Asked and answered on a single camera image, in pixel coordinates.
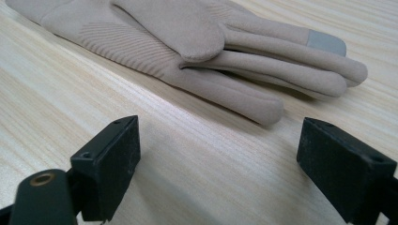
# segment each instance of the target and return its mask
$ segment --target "beige glove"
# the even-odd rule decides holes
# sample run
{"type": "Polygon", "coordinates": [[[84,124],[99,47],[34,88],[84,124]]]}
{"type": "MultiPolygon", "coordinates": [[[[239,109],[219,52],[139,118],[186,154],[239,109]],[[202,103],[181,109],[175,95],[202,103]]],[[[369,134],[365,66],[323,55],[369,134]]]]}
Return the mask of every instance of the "beige glove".
{"type": "MultiPolygon", "coordinates": [[[[236,32],[235,28],[231,30],[235,32],[233,35],[235,37],[230,38],[231,32],[220,28],[218,23],[214,23],[215,29],[220,29],[222,37],[225,37],[225,42],[222,41],[222,45],[227,43],[225,48],[232,46],[236,50],[250,53],[230,52],[219,48],[215,51],[217,56],[210,60],[188,63],[180,55],[180,49],[176,48],[179,53],[173,51],[131,17],[133,0],[7,0],[6,2],[33,22],[93,53],[155,76],[264,125],[275,123],[280,119],[283,111],[282,102],[277,97],[256,91],[209,68],[232,71],[260,82],[288,86],[315,98],[338,97],[345,91],[347,83],[361,83],[367,74],[366,67],[361,63],[336,53],[321,51],[319,48],[309,48],[303,42],[295,43],[295,40],[236,32]],[[278,43],[274,45],[274,42],[282,42],[283,45],[278,43]],[[272,55],[278,59],[263,55],[272,55]],[[306,64],[303,62],[311,62],[311,65],[302,66],[306,64]]],[[[184,2],[191,7],[198,5],[196,0],[185,0],[180,4],[184,2]]],[[[238,8],[237,10],[245,15],[253,16],[243,8],[232,6],[234,7],[230,8],[238,8]]],[[[203,10],[199,11],[208,12],[208,8],[200,8],[203,10]]],[[[207,26],[204,28],[200,23],[196,23],[200,16],[193,17],[193,20],[190,15],[187,15],[190,19],[186,18],[185,21],[198,25],[198,30],[207,29],[207,26]]],[[[213,23],[214,18],[218,17],[212,13],[208,17],[209,22],[213,23]]],[[[170,24],[172,21],[165,19],[164,22],[170,24]]],[[[176,39],[180,39],[186,29],[177,30],[180,33],[176,39]]],[[[200,52],[200,45],[194,49],[198,52],[196,50],[192,52],[193,58],[201,59],[201,56],[196,57],[196,53],[200,52]]]]}

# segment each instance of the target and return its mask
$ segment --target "wooden table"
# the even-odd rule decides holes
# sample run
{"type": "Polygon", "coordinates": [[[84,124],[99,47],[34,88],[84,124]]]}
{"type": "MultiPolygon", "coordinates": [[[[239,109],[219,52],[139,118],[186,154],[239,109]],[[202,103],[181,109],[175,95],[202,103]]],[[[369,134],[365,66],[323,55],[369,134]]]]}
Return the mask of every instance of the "wooden table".
{"type": "Polygon", "coordinates": [[[237,2],[342,38],[369,78],[331,102],[258,87],[285,107],[262,127],[56,37],[1,0],[0,207],[26,176],[67,170],[107,124],[137,114],[142,160],[110,224],[344,224],[296,162],[301,125],[331,122],[398,160],[398,3],[237,2]]]}

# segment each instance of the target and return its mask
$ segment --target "ribbed glove palm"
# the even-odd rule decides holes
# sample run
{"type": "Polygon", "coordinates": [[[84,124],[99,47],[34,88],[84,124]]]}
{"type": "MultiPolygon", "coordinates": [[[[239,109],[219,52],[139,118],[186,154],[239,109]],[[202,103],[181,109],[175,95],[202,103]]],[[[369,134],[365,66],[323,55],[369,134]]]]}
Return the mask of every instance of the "ribbed glove palm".
{"type": "Polygon", "coordinates": [[[367,76],[366,66],[344,57],[340,39],[260,19],[229,1],[6,2],[26,18],[93,53],[264,125],[280,119],[282,102],[218,70],[320,99],[336,98],[367,76]]]}

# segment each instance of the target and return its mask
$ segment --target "table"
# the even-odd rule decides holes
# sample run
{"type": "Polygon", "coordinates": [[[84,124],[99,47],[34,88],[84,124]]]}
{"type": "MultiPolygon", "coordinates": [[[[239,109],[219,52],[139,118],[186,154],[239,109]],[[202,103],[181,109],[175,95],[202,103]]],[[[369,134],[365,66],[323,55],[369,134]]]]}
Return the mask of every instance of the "table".
{"type": "Polygon", "coordinates": [[[344,224],[296,162],[301,125],[331,122],[398,160],[398,3],[236,2],[342,38],[369,78],[329,102],[258,86],[285,108],[263,127],[56,37],[1,0],[0,207],[26,176],[67,170],[107,124],[137,114],[142,159],[109,224],[344,224]]]}

